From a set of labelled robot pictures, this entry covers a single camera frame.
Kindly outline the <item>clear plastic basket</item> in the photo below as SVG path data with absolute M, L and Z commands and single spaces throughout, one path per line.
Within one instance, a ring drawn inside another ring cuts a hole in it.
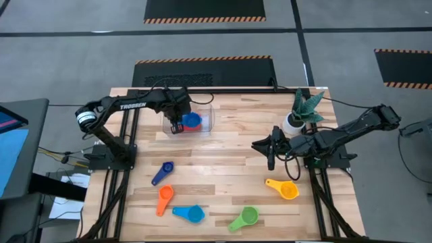
M 178 134 L 190 134 L 190 133 L 209 133 L 214 126 L 215 123 L 215 112 L 213 109 L 213 106 L 211 104 L 206 104 L 206 105 L 199 105 L 196 103 L 190 103 L 191 106 L 191 112 L 195 112 L 198 113 L 201 118 L 202 118 L 202 130 L 199 132 L 181 132 L 181 133 L 177 133 L 177 134 L 172 134 L 170 127 L 171 127 L 171 122 L 164 116 L 163 112 L 163 123 L 162 123 L 162 128 L 163 128 L 163 132 L 166 133 L 168 136 L 171 135 L 178 135 Z

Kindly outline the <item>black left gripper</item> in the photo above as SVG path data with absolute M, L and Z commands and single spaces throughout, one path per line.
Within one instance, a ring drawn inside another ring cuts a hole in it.
M 171 122 L 171 133 L 177 134 L 184 131 L 182 121 L 184 114 L 191 112 L 191 98 L 187 88 L 168 89 L 163 91 L 165 102 L 161 106 L 164 116 Z

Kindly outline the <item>small dark blue measuring cup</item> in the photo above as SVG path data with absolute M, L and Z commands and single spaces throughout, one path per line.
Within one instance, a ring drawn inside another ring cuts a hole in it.
M 151 184 L 156 186 L 159 184 L 164 178 L 166 178 L 174 168 L 173 161 L 164 162 L 160 168 L 160 170 L 153 177 Z

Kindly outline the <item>large blue measuring cup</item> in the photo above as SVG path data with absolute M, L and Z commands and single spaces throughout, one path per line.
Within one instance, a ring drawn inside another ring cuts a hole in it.
M 197 129 L 200 127 L 201 122 L 201 116 L 195 112 L 191 112 L 182 116 L 182 125 L 187 129 Z

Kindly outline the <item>black aluminium table frame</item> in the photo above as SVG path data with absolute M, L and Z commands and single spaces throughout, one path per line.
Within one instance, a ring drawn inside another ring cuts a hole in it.
M 209 133 L 168 136 L 163 116 L 150 109 L 114 113 L 107 129 L 124 135 L 137 148 L 124 202 L 115 206 L 98 241 L 289 241 L 318 240 L 321 235 L 309 174 L 301 161 L 278 162 L 273 171 L 251 148 L 282 123 L 294 97 L 270 88 L 193 88 L 191 97 L 210 102 L 215 123 Z M 164 162 L 173 171 L 159 184 L 151 181 Z M 300 195 L 283 199 L 266 179 L 293 181 Z M 171 185 L 174 195 L 162 217 L 156 216 L 159 189 Z M 199 205 L 200 223 L 172 213 L 174 207 Z M 244 207 L 255 207 L 259 219 L 235 232 L 228 225 Z

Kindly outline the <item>black desk edge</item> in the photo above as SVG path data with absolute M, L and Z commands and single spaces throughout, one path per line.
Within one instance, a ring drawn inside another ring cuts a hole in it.
M 84 202 L 87 189 L 74 184 L 54 180 L 47 176 L 33 173 L 28 186 L 28 193 L 41 193 L 51 196 Z

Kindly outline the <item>yellow measuring cup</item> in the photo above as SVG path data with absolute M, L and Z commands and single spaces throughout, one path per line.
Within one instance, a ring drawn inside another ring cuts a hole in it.
M 297 185 L 293 181 L 277 181 L 266 179 L 265 184 L 278 191 L 279 195 L 286 200 L 293 200 L 300 195 Z

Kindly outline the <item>cyan blue measuring cup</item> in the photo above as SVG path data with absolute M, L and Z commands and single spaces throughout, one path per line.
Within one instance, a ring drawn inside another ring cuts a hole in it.
M 174 207 L 172 213 L 190 223 L 200 223 L 205 218 L 205 212 L 199 205 L 189 207 Z

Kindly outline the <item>large grey-framed monitor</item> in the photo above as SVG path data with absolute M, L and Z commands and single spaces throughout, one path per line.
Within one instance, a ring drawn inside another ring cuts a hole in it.
M 45 98 L 0 103 L 0 106 L 28 120 L 28 125 L 21 128 L 27 129 L 28 135 L 0 200 L 21 197 L 28 193 L 48 104 L 49 100 Z

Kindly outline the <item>white paper sheets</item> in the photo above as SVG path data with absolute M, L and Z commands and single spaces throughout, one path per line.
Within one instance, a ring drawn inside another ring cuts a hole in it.
M 82 188 L 88 188 L 89 181 L 90 176 L 82 173 L 74 173 L 71 176 L 63 175 L 61 177 L 61 182 L 69 182 Z M 80 212 L 83 206 L 83 202 L 56 196 L 49 214 L 49 219 L 80 219 Z

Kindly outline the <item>black hazard-striped floor mat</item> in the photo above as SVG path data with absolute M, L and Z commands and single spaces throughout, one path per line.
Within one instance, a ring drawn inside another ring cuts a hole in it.
M 133 87 L 276 86 L 269 55 L 138 60 Z
M 384 86 L 432 90 L 432 51 L 375 49 L 374 54 Z
M 263 0 L 147 0 L 144 24 L 264 22 Z

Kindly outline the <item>green measuring cup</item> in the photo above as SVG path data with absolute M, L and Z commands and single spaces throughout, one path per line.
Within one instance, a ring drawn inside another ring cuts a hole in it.
M 242 227 L 254 225 L 259 219 L 259 211 L 255 207 L 244 207 L 239 216 L 228 225 L 230 232 L 235 232 Z

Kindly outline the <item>dark grey stand foot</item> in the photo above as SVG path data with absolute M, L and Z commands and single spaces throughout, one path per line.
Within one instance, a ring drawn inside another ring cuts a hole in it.
M 402 137 L 408 138 L 414 134 L 423 133 L 427 140 L 432 144 L 432 117 L 417 121 L 399 129 Z

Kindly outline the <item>orange measuring cup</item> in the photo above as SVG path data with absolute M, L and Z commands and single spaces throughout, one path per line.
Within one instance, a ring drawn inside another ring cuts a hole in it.
M 163 216 L 163 214 L 166 210 L 166 207 L 168 206 L 173 195 L 174 195 L 174 190 L 173 190 L 171 185 L 168 184 L 168 185 L 160 187 L 157 209 L 156 209 L 156 216 L 158 216 L 158 217 Z

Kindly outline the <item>white plant pot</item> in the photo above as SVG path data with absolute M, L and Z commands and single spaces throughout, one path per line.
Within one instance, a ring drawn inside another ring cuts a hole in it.
M 282 123 L 282 130 L 290 135 L 297 135 L 301 132 L 301 130 L 305 127 L 305 123 L 303 121 L 296 121 L 292 115 L 292 112 L 289 112 L 286 115 Z

